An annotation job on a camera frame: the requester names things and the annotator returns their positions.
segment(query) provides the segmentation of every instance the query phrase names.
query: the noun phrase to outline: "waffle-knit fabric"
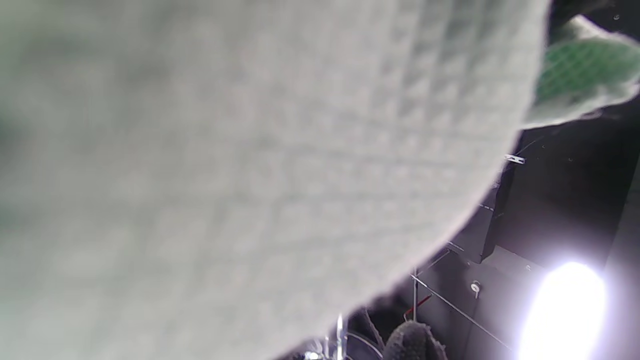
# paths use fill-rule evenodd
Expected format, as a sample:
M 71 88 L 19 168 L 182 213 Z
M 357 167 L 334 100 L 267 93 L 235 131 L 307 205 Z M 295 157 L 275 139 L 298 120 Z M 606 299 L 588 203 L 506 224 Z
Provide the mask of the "waffle-knit fabric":
M 475 209 L 540 0 L 0 3 L 0 354 L 270 359 Z

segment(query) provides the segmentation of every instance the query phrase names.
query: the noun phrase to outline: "metal rod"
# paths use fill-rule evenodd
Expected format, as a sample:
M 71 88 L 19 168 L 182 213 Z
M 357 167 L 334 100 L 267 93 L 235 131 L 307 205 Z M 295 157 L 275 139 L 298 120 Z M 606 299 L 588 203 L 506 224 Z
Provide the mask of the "metal rod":
M 413 321 L 418 321 L 418 268 L 413 268 Z
M 337 326 L 335 328 L 335 360 L 347 359 L 347 320 L 343 319 L 342 314 L 338 316 Z
M 511 350 L 511 347 L 509 347 L 509 345 L 505 344 L 504 341 L 500 340 L 496 335 L 493 335 L 489 330 L 485 329 L 482 325 L 480 325 L 477 321 L 475 321 L 471 316 L 465 314 L 464 311 L 458 309 L 454 304 L 452 304 L 451 302 L 449 302 L 447 299 L 445 299 L 442 295 L 440 295 L 439 293 L 437 293 L 434 289 L 430 288 L 427 284 L 425 284 L 424 282 L 422 282 L 420 279 L 418 279 L 416 276 L 411 275 L 411 277 L 413 278 L 413 280 L 417 283 L 419 283 L 420 285 L 424 286 L 425 288 L 427 288 L 427 290 L 429 290 L 432 294 L 436 295 L 440 300 L 444 301 L 447 305 L 451 306 L 452 309 L 454 309 L 455 311 L 457 311 L 460 315 L 464 316 L 467 320 L 469 320 L 472 324 L 474 324 L 475 326 L 479 327 L 480 330 L 484 331 L 487 335 L 491 336 L 495 341 L 498 341 L 500 344 L 502 344 L 502 346 L 508 348 L 509 350 Z
M 425 272 L 426 270 L 429 270 L 429 268 L 431 268 L 433 265 L 437 264 L 440 260 L 442 260 L 446 255 L 448 255 L 451 252 L 451 249 L 445 249 L 444 252 L 438 256 L 437 258 L 435 258 L 435 260 L 433 260 L 432 262 L 428 263 L 427 266 L 424 267 L 424 269 L 422 269 L 419 273 L 417 273 L 415 276 L 420 276 L 420 274 L 422 274 L 423 272 Z

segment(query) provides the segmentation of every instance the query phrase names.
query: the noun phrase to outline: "bright light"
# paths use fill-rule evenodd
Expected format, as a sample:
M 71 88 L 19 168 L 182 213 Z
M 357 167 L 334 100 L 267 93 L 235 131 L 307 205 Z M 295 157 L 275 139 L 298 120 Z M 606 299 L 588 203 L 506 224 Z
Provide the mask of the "bright light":
M 522 334 L 519 360 L 587 360 L 605 310 L 602 280 L 568 263 L 547 275 Z
M 320 354 L 313 351 L 305 352 L 305 360 L 319 360 L 319 359 L 320 359 Z

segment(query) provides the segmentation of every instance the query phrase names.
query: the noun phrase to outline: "green mesh fabric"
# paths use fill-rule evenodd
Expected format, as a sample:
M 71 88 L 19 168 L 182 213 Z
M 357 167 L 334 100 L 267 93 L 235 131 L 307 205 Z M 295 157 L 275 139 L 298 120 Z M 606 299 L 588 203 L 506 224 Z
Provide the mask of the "green mesh fabric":
M 525 126 L 553 124 L 637 93 L 640 46 L 577 17 L 552 39 Z
M 598 86 L 628 83 L 639 74 L 640 47 L 605 39 L 560 44 L 545 54 L 536 104 L 566 94 L 579 97 Z

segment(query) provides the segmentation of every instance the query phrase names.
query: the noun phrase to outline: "white textured cloth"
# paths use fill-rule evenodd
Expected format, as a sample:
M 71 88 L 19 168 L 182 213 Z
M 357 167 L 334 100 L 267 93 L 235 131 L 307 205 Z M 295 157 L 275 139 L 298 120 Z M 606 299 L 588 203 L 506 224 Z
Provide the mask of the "white textured cloth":
M 267 360 L 323 333 L 475 209 L 546 6 L 0 3 L 3 359 Z

